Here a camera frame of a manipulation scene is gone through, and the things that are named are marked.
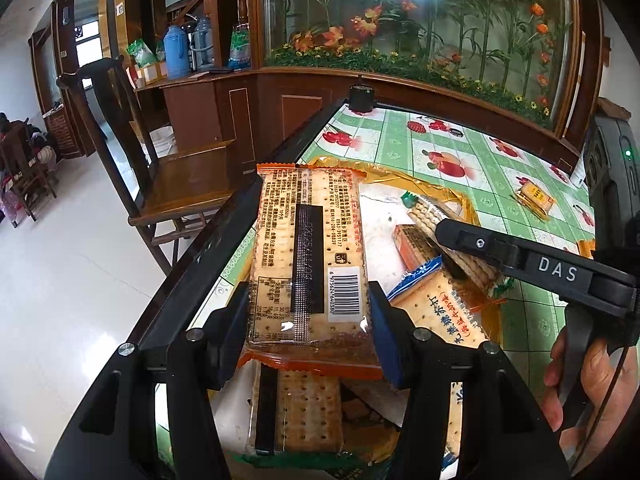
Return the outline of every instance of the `human hand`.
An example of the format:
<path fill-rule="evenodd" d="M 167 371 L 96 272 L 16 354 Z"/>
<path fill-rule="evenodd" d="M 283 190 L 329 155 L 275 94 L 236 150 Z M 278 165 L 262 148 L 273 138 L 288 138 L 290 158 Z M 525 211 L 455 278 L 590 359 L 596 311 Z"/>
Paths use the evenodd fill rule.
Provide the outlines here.
<path fill-rule="evenodd" d="M 562 405 L 558 399 L 557 386 L 562 378 L 565 346 L 566 328 L 563 328 L 551 348 L 552 361 L 545 371 L 546 390 L 540 404 L 546 421 L 553 431 L 557 431 L 562 425 Z M 587 350 L 582 363 L 582 371 L 580 372 L 580 380 L 584 392 L 593 403 L 593 414 L 586 428 L 569 428 L 562 432 L 560 447 L 566 457 L 574 454 L 591 429 L 593 419 L 602 405 L 613 378 L 616 365 L 617 363 L 612 364 L 610 361 L 607 353 L 607 342 L 602 338 L 596 339 Z M 602 412 L 598 426 L 582 454 L 580 463 L 575 467 L 576 472 L 591 463 L 602 452 L 625 416 L 637 388 L 638 358 L 636 356 L 636 347 L 632 346 L 626 354 L 625 362 L 622 370 L 620 370 L 620 376 Z"/>

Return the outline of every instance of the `wooden chair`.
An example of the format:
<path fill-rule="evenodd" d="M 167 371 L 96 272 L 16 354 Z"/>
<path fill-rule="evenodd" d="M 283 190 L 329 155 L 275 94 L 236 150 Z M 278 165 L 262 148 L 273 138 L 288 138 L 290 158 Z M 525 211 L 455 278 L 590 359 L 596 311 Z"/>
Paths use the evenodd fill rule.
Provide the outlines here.
<path fill-rule="evenodd" d="M 4 170 L 0 186 L 11 189 L 22 204 L 27 215 L 35 222 L 33 214 L 34 197 L 38 188 L 56 198 L 46 170 L 38 161 L 27 130 L 26 121 L 12 121 L 11 129 L 0 139 L 0 170 Z"/>
<path fill-rule="evenodd" d="M 92 80 L 100 109 L 138 181 L 140 191 L 135 199 L 127 189 L 107 146 L 107 139 L 89 109 L 82 79 Z M 168 274 L 177 261 L 179 239 L 200 232 L 208 219 L 204 213 L 219 209 L 241 183 L 243 176 L 236 159 L 235 141 L 225 140 L 206 149 L 158 159 L 140 106 L 122 67 L 122 56 L 84 65 L 75 74 L 60 75 L 57 83 L 60 88 L 71 92 L 98 156 L 129 214 L 129 224 L 138 230 L 158 265 Z M 130 118 L 140 129 L 150 162 L 129 123 Z M 156 236 L 156 225 L 167 220 L 174 222 L 174 231 Z M 174 252 L 172 264 L 169 264 L 159 246 L 171 241 L 174 242 Z"/>

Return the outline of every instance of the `window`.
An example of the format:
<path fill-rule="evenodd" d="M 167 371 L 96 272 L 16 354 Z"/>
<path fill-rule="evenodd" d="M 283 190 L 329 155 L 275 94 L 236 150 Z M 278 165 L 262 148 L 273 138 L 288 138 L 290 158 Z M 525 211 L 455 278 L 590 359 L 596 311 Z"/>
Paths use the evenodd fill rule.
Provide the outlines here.
<path fill-rule="evenodd" d="M 79 66 L 102 59 L 102 44 L 100 43 L 97 20 L 76 27 L 76 51 L 78 52 Z M 91 80 L 83 79 L 82 86 L 84 89 L 89 88 Z"/>

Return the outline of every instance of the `pile of clothes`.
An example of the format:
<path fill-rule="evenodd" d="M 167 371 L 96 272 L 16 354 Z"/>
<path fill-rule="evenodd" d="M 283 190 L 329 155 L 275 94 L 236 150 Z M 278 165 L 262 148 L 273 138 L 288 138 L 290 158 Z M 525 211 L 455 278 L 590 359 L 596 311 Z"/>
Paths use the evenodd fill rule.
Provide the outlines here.
<path fill-rule="evenodd" d="M 27 122 L 27 133 L 30 136 L 31 143 L 23 142 L 23 150 L 27 156 L 27 160 L 30 160 L 34 156 L 38 157 L 38 160 L 43 164 L 49 173 L 53 173 L 56 169 L 58 161 L 62 158 L 60 149 L 56 139 L 49 133 L 43 132 L 41 129 L 29 124 Z M 0 112 L 0 140 L 11 129 L 11 123 L 5 113 Z M 20 209 L 20 201 L 18 197 L 11 192 L 10 189 L 5 189 L 6 184 L 12 179 L 14 174 L 19 172 L 17 163 L 15 167 L 5 167 L 4 160 L 0 158 L 0 222 L 4 218 L 8 218 L 9 221 L 15 222 L 18 209 Z"/>

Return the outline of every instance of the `black label strip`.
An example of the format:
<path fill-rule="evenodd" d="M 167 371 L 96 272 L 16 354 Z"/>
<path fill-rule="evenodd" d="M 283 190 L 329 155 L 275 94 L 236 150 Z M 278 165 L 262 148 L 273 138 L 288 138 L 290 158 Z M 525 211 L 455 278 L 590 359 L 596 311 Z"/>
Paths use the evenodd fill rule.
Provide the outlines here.
<path fill-rule="evenodd" d="M 276 404 L 278 401 L 278 371 L 260 364 L 260 393 L 255 423 L 255 453 L 272 455 L 276 440 Z"/>
<path fill-rule="evenodd" d="M 324 314 L 322 206 L 296 204 L 291 311 Z"/>

